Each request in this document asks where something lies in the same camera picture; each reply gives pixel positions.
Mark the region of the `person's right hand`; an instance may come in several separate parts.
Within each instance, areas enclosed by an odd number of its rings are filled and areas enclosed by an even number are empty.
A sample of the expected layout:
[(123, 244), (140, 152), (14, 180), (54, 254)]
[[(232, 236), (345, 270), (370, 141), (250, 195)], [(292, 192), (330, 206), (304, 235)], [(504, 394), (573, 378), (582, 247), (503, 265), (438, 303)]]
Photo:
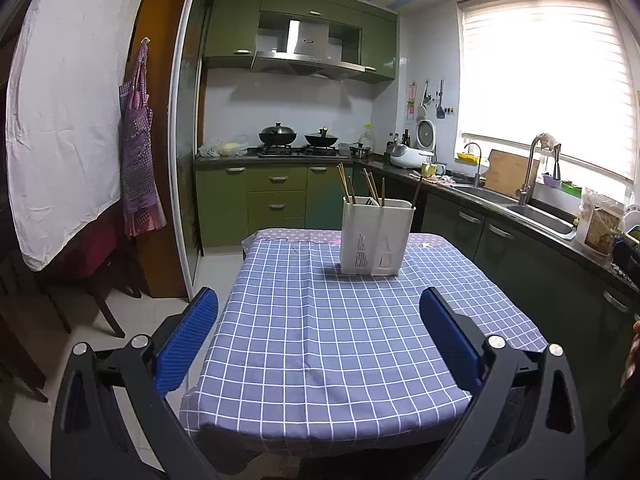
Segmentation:
[(632, 338), (631, 346), (625, 361), (625, 368), (620, 378), (620, 385), (625, 387), (627, 382), (634, 377), (634, 373), (639, 368), (639, 349), (640, 349), (640, 321), (634, 322), (634, 338)]

